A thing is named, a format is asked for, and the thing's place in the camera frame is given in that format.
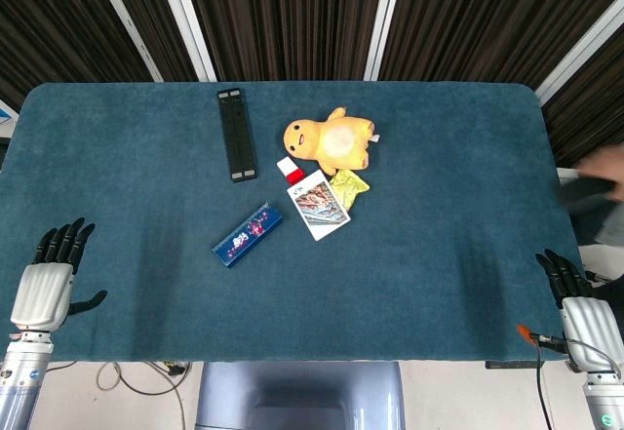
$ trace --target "robot finger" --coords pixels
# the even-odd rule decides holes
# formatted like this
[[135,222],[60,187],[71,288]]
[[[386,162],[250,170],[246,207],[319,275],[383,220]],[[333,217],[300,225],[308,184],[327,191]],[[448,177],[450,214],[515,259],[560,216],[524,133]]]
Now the robot finger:
[[48,251],[46,252],[46,258],[44,259],[44,262],[55,262],[55,259],[57,259],[57,250],[59,249],[60,242],[62,241],[62,237],[65,236],[65,232],[68,228],[69,224],[64,225],[52,238],[50,246],[48,247]]
[[76,235],[76,240],[74,241],[74,244],[71,247],[71,252],[69,252],[69,256],[67,257],[67,262],[74,266],[74,274],[78,272],[78,266],[80,265],[80,259],[82,259],[82,253],[85,250],[85,245],[87,244],[89,236],[95,229],[96,225],[94,223],[90,223],[83,228],[78,235]]
[[594,296],[594,288],[592,287],[592,284],[588,280],[584,279],[579,274],[578,269],[576,269],[576,266],[572,264],[568,259],[565,259],[564,257],[561,257],[561,256],[560,258],[564,262],[564,264],[567,266],[567,269],[572,275],[572,279],[574,279],[574,283],[576,284],[576,287],[578,288],[579,295],[580,296]]
[[67,256],[69,255],[69,250],[74,244],[74,239],[76,238],[76,233],[82,224],[85,223],[85,219],[80,217],[78,220],[75,220],[69,228],[67,232],[65,232],[65,236],[62,239],[62,243],[60,244],[60,248],[58,248],[57,254],[57,262],[67,262]]
[[555,268],[561,274],[562,279],[564,280],[565,288],[567,289],[567,296],[578,296],[578,288],[576,287],[572,274],[563,262],[563,258],[552,250],[546,250],[544,253],[548,256],[551,262],[555,265]]
[[548,276],[548,283],[550,284],[550,290],[555,298],[555,303],[559,309],[562,308],[562,301],[567,297],[567,288],[561,274],[555,268],[554,264],[541,254],[536,254],[535,259],[542,266],[546,276]]
[[51,230],[48,230],[48,232],[41,238],[41,241],[39,242],[39,245],[37,245],[37,249],[35,250],[35,257],[32,260],[33,264],[39,264],[40,262],[43,262],[43,258],[48,251],[48,245],[50,245],[50,240],[52,240],[52,237],[54,237],[55,233],[57,233],[57,230],[53,228]]
[[69,308],[67,309],[67,316],[77,315],[78,313],[82,313],[84,311],[93,310],[104,301],[107,294],[108,291],[99,291],[91,300],[70,303]]

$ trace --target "dark curtain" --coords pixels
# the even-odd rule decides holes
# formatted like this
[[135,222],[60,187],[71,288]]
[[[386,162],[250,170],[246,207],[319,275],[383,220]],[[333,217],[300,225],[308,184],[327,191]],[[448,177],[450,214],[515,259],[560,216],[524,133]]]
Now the dark curtain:
[[219,80],[361,80],[377,1],[194,3]]
[[614,0],[397,0],[380,80],[536,88]]
[[0,0],[0,98],[44,82],[152,81],[108,0]]
[[167,0],[123,0],[166,81],[197,81]]
[[542,108],[558,165],[624,142],[624,26]]

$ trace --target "yellow plush toy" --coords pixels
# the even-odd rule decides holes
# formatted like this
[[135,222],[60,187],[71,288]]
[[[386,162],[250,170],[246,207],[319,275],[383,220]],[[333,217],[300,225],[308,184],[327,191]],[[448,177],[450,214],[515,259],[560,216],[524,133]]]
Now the yellow plush toy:
[[341,106],[326,122],[293,121],[284,132],[286,150],[298,159],[317,160],[323,172],[331,176],[336,169],[365,169],[369,165],[369,140],[376,141],[374,123],[346,113]]

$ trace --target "red object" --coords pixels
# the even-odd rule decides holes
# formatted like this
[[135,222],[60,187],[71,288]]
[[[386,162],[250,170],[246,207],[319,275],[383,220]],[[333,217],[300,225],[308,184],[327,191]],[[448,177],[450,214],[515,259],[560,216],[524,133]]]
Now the red object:
[[286,177],[286,180],[291,185],[297,184],[305,178],[305,173],[300,169],[290,157],[285,157],[277,163],[278,168],[282,174]]
[[302,169],[296,169],[294,172],[292,172],[291,174],[286,175],[286,180],[288,181],[288,183],[290,183],[291,185],[293,184],[297,184],[300,181],[302,181],[305,178],[305,173],[303,172]]

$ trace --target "orange wire tip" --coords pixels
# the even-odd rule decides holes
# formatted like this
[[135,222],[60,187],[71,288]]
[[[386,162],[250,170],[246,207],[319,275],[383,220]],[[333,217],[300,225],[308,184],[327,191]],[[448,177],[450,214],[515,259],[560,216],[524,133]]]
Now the orange wire tip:
[[535,339],[531,339],[529,336],[530,329],[527,328],[525,325],[517,325],[516,330],[518,330],[518,334],[521,335],[526,342],[528,342],[531,345],[536,344]]

